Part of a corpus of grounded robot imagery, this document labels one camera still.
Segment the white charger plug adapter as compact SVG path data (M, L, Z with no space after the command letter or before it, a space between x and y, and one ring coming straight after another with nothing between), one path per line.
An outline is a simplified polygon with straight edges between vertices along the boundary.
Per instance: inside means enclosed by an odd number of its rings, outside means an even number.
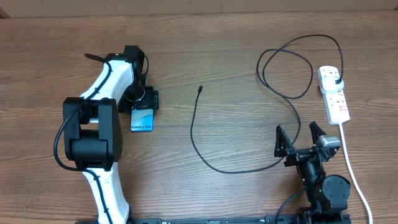
M320 79L320 90L323 94L334 93L344 88L344 81L337 83L334 77L321 77Z

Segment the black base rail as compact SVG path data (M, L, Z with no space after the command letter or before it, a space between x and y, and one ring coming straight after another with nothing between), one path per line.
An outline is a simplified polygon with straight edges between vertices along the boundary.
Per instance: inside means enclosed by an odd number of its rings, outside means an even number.
M85 222L75 222L76 224L97 224L97 220L90 220ZM127 221L127 223L133 224L275 224L275 215L266 215L264 218L211 218L211 219L174 219L174 220L162 220L160 218L137 218ZM305 223L297 215L279 215L278 224L298 224ZM334 219L332 221L321 221L315 220L313 223L351 223L349 215L343 215L343 220L338 221Z

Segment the blue Galaxy smartphone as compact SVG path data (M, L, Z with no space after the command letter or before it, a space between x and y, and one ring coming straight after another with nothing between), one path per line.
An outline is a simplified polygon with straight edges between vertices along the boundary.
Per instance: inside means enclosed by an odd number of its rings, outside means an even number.
M154 110L132 110L131 125L132 132L150 132L154 130Z

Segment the white power strip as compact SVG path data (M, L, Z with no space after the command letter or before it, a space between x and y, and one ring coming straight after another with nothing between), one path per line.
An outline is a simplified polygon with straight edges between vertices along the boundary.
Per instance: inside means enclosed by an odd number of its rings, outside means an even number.
M320 86L321 77L334 77L337 81L340 80L340 74L336 67L322 66L318 69L318 79ZM326 116L328 123L332 125L339 125L350 120L347 102L343 89L334 93L322 94L326 109Z

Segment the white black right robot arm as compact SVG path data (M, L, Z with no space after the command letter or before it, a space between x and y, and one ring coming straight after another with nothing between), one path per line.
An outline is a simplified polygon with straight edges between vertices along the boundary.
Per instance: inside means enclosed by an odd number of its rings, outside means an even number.
M339 150L340 140L327 135L316 122L309 128L313 145L296 149L281 125L276 127L274 156L284 158L286 167L295 167L301 178L303 189L289 197L275 215L266 215L268 223L351 223L348 208L351 183L341 175L327 175L323 164ZM283 208L294 198L305 193L308 207L298 208L295 214L283 215Z

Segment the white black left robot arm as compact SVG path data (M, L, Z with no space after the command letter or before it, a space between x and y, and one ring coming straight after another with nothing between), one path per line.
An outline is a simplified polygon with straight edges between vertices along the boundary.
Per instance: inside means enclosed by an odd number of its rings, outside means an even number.
M63 102L63 123L55 137L53 154L60 167L69 169L58 155L64 139L65 155L72 171L86 177L98 209L94 223L133 223L131 207L124 197L118 162L123 151L120 114L131 117L132 132L154 130L159 92L147 85L149 60L136 45L105 58L86 54L102 63L98 78L79 97Z

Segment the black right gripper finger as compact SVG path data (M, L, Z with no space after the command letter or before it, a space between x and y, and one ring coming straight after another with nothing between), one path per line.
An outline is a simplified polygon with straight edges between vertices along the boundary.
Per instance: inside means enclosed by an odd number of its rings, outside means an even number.
M275 157L285 157L294 150L293 144L281 125L276 127Z
M322 128L319 127L319 125L315 121L312 121L308 125L308 127L310 128L311 131L313 144L320 145L321 137L326 135L326 132L324 132L324 130L322 130Z

